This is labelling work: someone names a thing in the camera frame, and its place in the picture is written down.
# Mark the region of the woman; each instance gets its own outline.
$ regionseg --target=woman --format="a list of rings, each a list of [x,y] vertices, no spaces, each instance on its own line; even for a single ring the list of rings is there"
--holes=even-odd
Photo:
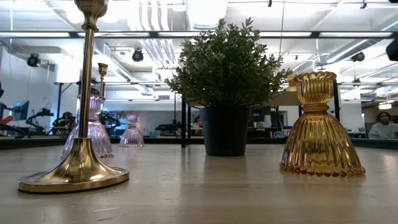
[[[378,123],[374,124],[369,132],[371,139],[397,139],[398,124],[391,123],[391,115],[381,112],[377,115]]]

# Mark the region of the wooden table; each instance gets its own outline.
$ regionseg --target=wooden table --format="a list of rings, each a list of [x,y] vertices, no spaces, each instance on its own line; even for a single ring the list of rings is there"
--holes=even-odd
[[[279,170],[283,145],[248,145],[246,157],[206,157],[204,147],[114,146],[108,164],[121,185],[76,194],[16,190],[23,175],[47,170],[62,147],[0,151],[0,217],[8,223],[397,223],[398,151],[358,148],[364,178],[310,177]]]

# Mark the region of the pink glass candle holder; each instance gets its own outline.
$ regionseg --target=pink glass candle holder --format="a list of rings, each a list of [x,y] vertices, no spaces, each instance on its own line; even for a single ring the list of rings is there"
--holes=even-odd
[[[105,127],[99,120],[105,98],[98,95],[90,95],[88,132],[87,137],[91,138],[93,150],[98,158],[113,157],[112,145]],[[61,159],[66,158],[73,146],[73,139],[78,137],[79,125],[77,124],[69,134],[65,148],[62,151]]]
[[[119,146],[121,147],[142,147],[144,146],[144,138],[140,130],[137,128],[139,114],[133,113],[127,115],[129,127],[124,131],[120,138]]]

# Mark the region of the potted plant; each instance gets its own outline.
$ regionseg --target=potted plant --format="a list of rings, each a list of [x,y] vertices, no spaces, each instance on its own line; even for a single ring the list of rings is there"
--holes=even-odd
[[[202,105],[206,153],[209,156],[243,156],[249,107],[277,96],[289,70],[279,71],[282,58],[266,56],[267,46],[256,43],[260,31],[252,20],[242,28],[220,19],[215,31],[184,40],[172,91],[190,104]]]

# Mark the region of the black flower pot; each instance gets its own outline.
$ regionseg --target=black flower pot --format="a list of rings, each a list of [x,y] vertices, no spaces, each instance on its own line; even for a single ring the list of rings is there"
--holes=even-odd
[[[249,114],[249,108],[200,109],[207,155],[244,156]]]

